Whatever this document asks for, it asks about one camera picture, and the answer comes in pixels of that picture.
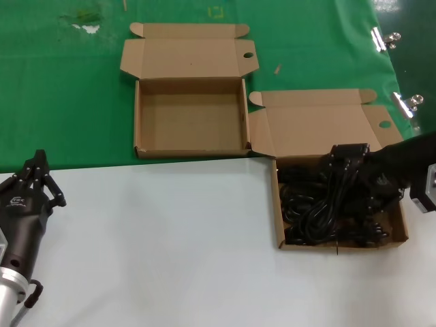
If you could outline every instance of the metal clip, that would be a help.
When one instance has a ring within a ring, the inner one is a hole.
[[[378,52],[386,51],[388,48],[395,49],[395,42],[401,39],[400,33],[391,33],[382,37],[378,27],[371,29],[371,36]]]
[[[391,96],[395,106],[400,110],[406,119],[412,119],[418,111],[418,105],[424,102],[421,95],[414,95],[410,99],[401,99],[401,94],[394,92]]]

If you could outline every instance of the white table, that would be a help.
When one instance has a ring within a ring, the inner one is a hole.
[[[436,326],[436,215],[365,253],[280,251],[267,159],[52,172],[22,327]],[[0,175],[0,181],[9,176]]]

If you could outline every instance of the open cardboard box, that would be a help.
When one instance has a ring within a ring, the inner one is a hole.
[[[277,168],[313,166],[334,144],[368,143],[378,151],[402,140],[383,106],[367,105],[377,94],[372,90],[314,90],[252,92],[250,101],[263,107],[249,114],[251,148],[274,157],[271,169],[272,200],[277,246],[282,250],[313,249],[287,245],[281,216]],[[380,248],[398,247],[408,239],[401,204],[380,214],[377,221],[390,236]],[[335,244],[316,246],[337,250]],[[371,250],[354,244],[338,244],[342,250]]]
[[[259,68],[247,25],[130,25],[121,70],[139,78],[137,156],[245,156],[250,139],[242,76]]]

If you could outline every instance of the green surface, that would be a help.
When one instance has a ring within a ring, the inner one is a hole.
[[[398,32],[401,41],[390,51],[401,93],[421,94],[417,125],[421,132],[436,130],[436,1],[373,0],[383,33]]]
[[[0,171],[46,149],[54,169],[145,164],[133,151],[134,79],[119,70],[131,22],[241,22],[260,70],[249,90],[372,88],[403,136],[369,0],[1,0]],[[88,34],[72,24],[96,25]],[[278,65],[280,72],[274,74]]]

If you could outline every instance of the hole in box flap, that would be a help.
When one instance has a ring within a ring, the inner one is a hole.
[[[390,121],[381,121],[379,126],[381,128],[390,128],[392,126],[392,123]]]

